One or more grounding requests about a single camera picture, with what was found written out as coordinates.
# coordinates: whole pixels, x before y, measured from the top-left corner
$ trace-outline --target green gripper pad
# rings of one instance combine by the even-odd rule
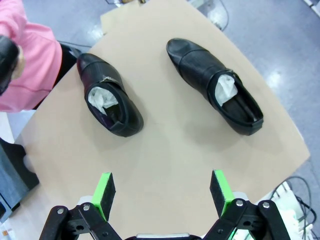
[[[228,205],[235,199],[222,170],[213,170],[211,175],[210,192],[219,218],[224,214]]]
[[[101,175],[94,191],[91,203],[99,210],[104,220],[109,220],[111,206],[116,194],[114,178],[111,172]]]

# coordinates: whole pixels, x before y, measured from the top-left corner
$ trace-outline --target floor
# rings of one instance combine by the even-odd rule
[[[226,12],[219,0],[213,1],[225,16],[219,19],[224,28]],[[319,203],[320,18],[303,0],[224,2],[229,15],[224,33],[262,74],[304,137],[311,158],[295,175],[309,182],[312,202]],[[102,37],[100,15],[116,8],[104,0],[24,0],[24,5],[29,20],[51,27],[58,40],[89,46]],[[8,114],[14,138],[32,114]],[[292,181],[292,185],[308,203],[303,183]],[[312,207],[320,214],[319,204]],[[320,221],[314,229],[320,235]]]

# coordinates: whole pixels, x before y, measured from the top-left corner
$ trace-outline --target pink shirt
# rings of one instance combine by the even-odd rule
[[[27,21],[22,0],[0,0],[0,35],[23,49],[25,66],[0,96],[0,111],[33,109],[52,90],[58,76],[62,49],[50,28]]]

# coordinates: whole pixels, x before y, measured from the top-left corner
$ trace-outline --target shoe insole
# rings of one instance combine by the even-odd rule
[[[122,119],[122,113],[119,104],[103,109],[105,111],[105,114],[112,120],[113,124]]]
[[[222,108],[234,119],[241,122],[255,122],[258,117],[254,111],[246,104],[244,98],[238,93],[229,101],[222,105]]]

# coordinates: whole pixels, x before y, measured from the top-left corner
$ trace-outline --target table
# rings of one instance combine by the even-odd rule
[[[174,37],[207,48],[238,73],[264,113],[261,130],[237,134],[182,80],[166,52]],[[90,52],[119,71],[144,128],[128,138],[108,132],[88,110],[73,67],[18,139],[40,185],[10,219],[17,239],[37,239],[50,209],[73,208],[81,196],[93,194],[103,172],[113,172],[117,193],[109,221],[123,239],[137,233],[202,235],[217,219],[212,169],[222,169],[231,188],[255,202],[309,157],[260,74],[184,0],[150,1]]]

